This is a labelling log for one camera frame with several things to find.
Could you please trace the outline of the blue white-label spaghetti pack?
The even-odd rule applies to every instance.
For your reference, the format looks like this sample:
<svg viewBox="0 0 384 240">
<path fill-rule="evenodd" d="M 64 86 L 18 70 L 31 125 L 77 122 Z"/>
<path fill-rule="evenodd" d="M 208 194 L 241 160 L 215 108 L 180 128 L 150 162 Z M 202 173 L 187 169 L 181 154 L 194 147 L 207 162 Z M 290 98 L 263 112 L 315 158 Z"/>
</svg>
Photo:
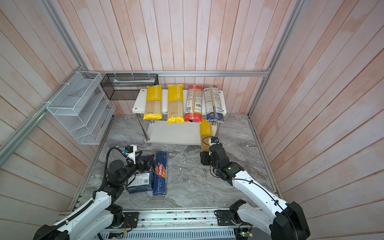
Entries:
<svg viewBox="0 0 384 240">
<path fill-rule="evenodd" d="M 224 114 L 219 90 L 216 86 L 203 89 L 208 122 L 224 123 Z"/>
</svg>

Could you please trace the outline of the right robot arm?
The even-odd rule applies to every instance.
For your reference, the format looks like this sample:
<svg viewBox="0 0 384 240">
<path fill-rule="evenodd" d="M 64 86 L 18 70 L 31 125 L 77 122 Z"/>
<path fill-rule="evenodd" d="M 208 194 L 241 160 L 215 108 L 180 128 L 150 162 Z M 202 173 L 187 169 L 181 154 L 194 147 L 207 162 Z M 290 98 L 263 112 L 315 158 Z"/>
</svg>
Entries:
<svg viewBox="0 0 384 240">
<path fill-rule="evenodd" d="M 228 216 L 233 223 L 250 224 L 273 240 L 306 240 L 311 231 L 302 207 L 288 203 L 261 186 L 238 163 L 231 162 L 216 137 L 203 143 L 209 150 L 201 152 L 201 163 L 213 168 L 212 175 L 243 192 L 257 207 L 238 200 L 231 205 Z"/>
</svg>

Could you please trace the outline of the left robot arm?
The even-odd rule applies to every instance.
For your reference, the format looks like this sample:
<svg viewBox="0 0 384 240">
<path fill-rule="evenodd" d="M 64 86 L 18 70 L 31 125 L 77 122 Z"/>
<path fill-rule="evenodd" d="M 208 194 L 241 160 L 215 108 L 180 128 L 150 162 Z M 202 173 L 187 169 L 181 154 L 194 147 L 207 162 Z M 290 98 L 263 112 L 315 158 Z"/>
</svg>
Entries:
<svg viewBox="0 0 384 240">
<path fill-rule="evenodd" d="M 102 230 L 112 227 L 131 227 L 122 207 L 115 204 L 125 189 L 125 183 L 137 171 L 148 171 L 154 155 L 146 156 L 135 164 L 115 160 L 105 168 L 106 178 L 93 196 L 79 209 L 52 226 L 43 225 L 35 233 L 35 240 L 86 240 Z"/>
</svg>

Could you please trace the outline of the blue Barilla spaghetti box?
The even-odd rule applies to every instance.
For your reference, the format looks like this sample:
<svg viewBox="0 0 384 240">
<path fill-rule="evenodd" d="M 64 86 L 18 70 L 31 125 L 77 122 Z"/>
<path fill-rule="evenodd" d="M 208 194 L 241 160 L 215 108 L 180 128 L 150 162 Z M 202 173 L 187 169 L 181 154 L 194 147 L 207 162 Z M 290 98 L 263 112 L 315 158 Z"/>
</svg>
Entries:
<svg viewBox="0 0 384 240">
<path fill-rule="evenodd" d="M 157 152 L 154 163 L 154 195 L 166 194 L 166 182 L 167 182 L 167 152 Z"/>
</svg>

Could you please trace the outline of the yellow Pastatime spaghetti pack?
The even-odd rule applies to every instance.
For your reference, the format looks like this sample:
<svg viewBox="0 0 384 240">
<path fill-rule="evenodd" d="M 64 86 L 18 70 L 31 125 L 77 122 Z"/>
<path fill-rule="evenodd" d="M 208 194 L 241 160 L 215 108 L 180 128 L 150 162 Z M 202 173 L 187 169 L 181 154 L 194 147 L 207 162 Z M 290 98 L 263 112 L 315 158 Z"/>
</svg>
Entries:
<svg viewBox="0 0 384 240">
<path fill-rule="evenodd" d="M 162 118 L 162 85 L 147 87 L 144 120 L 160 120 Z"/>
<path fill-rule="evenodd" d="M 202 152 L 209 151 L 209 141 L 212 137 L 212 123 L 208 122 L 206 119 L 202 120 L 200 124 L 200 138 L 201 138 L 201 148 Z"/>
</svg>

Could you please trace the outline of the red spaghetti pack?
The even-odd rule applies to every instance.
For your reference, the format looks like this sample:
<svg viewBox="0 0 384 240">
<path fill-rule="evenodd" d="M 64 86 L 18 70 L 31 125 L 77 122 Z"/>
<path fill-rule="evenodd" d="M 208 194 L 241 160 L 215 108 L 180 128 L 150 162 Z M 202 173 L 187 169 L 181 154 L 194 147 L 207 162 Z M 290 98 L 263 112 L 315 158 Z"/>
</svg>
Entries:
<svg viewBox="0 0 384 240">
<path fill-rule="evenodd" d="M 192 123 L 202 122 L 202 96 L 203 87 L 199 85 L 189 85 L 187 91 L 187 103 L 185 121 Z"/>
</svg>

